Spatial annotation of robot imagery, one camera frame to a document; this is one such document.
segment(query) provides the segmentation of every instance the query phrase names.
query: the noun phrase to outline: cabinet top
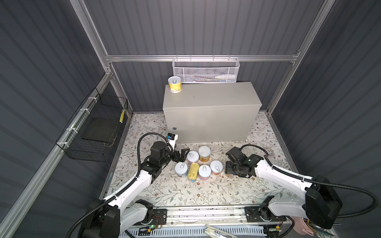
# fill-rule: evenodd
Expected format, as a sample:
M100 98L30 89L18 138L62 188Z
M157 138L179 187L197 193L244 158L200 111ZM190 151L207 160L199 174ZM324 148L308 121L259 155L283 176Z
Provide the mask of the cabinet top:
M165 86L164 111L261 107L251 82L183 84L179 93Z

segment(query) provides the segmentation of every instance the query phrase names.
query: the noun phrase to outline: cabinet door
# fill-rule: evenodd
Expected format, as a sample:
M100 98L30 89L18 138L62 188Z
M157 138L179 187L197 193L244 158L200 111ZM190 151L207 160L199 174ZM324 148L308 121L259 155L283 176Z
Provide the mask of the cabinet door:
M165 111L170 133L178 143L244 141L259 108Z

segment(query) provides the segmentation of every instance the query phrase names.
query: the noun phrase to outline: white mesh basket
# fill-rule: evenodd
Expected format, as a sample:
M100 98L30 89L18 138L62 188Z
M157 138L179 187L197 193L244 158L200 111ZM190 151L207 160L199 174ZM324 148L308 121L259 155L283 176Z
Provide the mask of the white mesh basket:
M193 58L172 61L173 76L181 78L181 83L234 83L239 70L238 58L206 61Z

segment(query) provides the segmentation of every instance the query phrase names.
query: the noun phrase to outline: white can lid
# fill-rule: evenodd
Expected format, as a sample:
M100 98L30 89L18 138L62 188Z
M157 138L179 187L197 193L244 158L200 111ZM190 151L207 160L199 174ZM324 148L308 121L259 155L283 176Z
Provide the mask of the white can lid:
M207 146L202 146L199 148L199 154L202 157L208 157L210 155L210 148Z
M181 83L181 78L178 77L178 76L172 76L172 77L169 77L169 79L168 79L168 83L170 83L170 84L178 84L178 83Z
M208 165L201 165L199 168L199 175L201 177L209 177L212 174L212 170Z
M210 168L212 169L213 172L215 173L219 173L222 171L223 167L222 167L222 163L218 160L213 160L211 163L210 163Z
M184 162L178 162L174 170L177 174L185 174L188 171L188 166Z
M198 159L200 158L199 154L197 153L197 151L189 151L188 155L187 155L187 160L189 160L190 162L196 162Z

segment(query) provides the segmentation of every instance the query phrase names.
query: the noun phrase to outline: floral pattern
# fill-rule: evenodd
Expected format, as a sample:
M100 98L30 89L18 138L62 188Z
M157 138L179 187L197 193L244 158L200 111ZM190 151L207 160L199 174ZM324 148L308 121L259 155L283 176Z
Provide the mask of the floral pattern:
M167 133L166 121L163 113L134 114L131 126L122 153L119 157L114 176L108 194L122 186L137 171L136 147L141 135L147 132ZM158 136L146 136L140 145L141 160L150 154L150 147ZM198 150L206 145L211 149L211 158L205 164L213 160L219 160L223 164L228 160L225 153L233 146L241 147L244 144L255 144L261 147L271 147L274 151L271 162L275 165L290 167L285 159L277 138L267 120L264 112L259 112L254 124L245 141L208 142L177 144L177 149L190 148ZM246 154L263 152L254 147L243 149ZM258 204L269 195L276 197L296 197L289 190L262 178L241 178L227 176L222 172L220 175L211 177L207 181L197 179L191 182L188 178L177 176L174 171L175 162L170 162L160 176L147 188L145 188L135 200L144 199L154 206L194 206L194 205L226 205L226 204Z

